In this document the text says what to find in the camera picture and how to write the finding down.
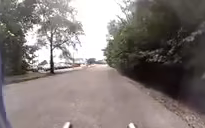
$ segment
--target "tree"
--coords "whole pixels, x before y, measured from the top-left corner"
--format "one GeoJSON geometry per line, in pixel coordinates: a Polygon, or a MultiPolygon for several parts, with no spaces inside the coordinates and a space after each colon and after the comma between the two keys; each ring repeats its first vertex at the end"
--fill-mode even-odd
{"type": "Polygon", "coordinates": [[[95,64],[95,63],[96,63],[96,59],[95,58],[87,59],[87,64],[95,64]]]}
{"type": "Polygon", "coordinates": [[[68,46],[76,47],[78,35],[83,34],[82,25],[75,20],[75,9],[70,0],[38,0],[41,17],[39,45],[50,49],[50,72],[54,73],[53,51],[59,49],[64,57],[71,58],[68,46]]]}
{"type": "Polygon", "coordinates": [[[37,22],[35,0],[6,0],[0,4],[0,51],[5,74],[26,71],[25,33],[37,22]]]}

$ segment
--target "tree trunk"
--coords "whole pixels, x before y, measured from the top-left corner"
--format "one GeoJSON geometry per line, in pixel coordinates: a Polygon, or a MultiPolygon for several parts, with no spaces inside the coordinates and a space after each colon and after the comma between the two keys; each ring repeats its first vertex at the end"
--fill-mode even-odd
{"type": "Polygon", "coordinates": [[[54,60],[53,60],[53,34],[51,34],[51,39],[50,39],[50,73],[54,74],[54,60]]]}

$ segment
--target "asphalt road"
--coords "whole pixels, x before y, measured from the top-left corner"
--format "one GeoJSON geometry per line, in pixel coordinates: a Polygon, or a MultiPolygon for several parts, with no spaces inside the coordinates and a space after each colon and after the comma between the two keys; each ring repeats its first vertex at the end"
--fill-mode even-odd
{"type": "Polygon", "coordinates": [[[107,66],[11,84],[4,88],[13,128],[187,128],[132,81],[107,66]]]}

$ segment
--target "road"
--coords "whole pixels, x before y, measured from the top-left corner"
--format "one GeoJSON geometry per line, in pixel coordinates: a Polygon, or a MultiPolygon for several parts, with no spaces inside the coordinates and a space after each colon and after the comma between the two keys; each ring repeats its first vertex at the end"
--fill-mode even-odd
{"type": "Polygon", "coordinates": [[[107,66],[11,84],[4,88],[13,128],[187,128],[178,116],[107,66]]]}

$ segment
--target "overcast sky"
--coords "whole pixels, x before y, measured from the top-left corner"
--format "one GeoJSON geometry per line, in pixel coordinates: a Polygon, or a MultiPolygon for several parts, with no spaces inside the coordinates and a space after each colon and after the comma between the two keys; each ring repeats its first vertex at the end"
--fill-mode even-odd
{"type": "MultiPolygon", "coordinates": [[[[120,14],[120,8],[114,0],[75,0],[74,6],[78,11],[77,19],[83,24],[85,36],[81,36],[82,47],[74,53],[75,58],[103,59],[106,47],[107,24],[120,14]]],[[[33,33],[29,33],[28,43],[36,42],[33,33]]],[[[42,49],[38,53],[39,61],[49,60],[49,50],[42,49]]]]}

